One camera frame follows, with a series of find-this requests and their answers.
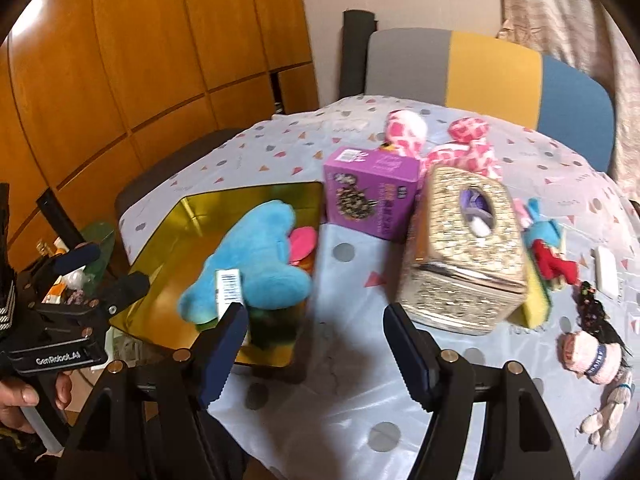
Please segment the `sponge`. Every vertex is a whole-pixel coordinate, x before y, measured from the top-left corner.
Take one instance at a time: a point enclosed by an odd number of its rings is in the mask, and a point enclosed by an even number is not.
[[[526,251],[527,299],[522,304],[522,315],[527,328],[541,325],[549,316],[551,300],[529,251]]]

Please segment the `red plush toy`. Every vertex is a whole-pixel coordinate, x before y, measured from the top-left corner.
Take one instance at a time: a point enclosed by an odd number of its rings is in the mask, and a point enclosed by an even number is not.
[[[578,281],[578,264],[559,258],[542,240],[533,240],[531,253],[538,264],[540,275],[545,280],[564,276],[569,285],[574,285]]]

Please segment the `purple box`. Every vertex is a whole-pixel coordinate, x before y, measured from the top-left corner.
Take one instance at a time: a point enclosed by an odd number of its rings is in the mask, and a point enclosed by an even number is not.
[[[383,150],[341,148],[324,163],[328,221],[385,240],[403,241],[420,163]]]

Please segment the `pink giraffe plush toy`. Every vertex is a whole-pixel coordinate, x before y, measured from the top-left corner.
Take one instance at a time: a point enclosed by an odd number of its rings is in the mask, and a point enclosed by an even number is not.
[[[481,118],[465,117],[449,125],[455,142],[437,146],[422,156],[427,140],[427,125],[411,110],[395,110],[386,117],[385,140],[398,155],[420,160],[420,179],[436,164],[479,173],[502,180],[502,168],[495,160],[494,147],[487,141],[489,124]]]

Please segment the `curtain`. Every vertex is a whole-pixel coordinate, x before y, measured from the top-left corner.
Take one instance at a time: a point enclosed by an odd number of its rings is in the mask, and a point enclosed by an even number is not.
[[[640,189],[640,65],[599,0],[502,0],[498,37],[555,57],[587,73],[609,92],[616,142],[609,174],[623,193]]]

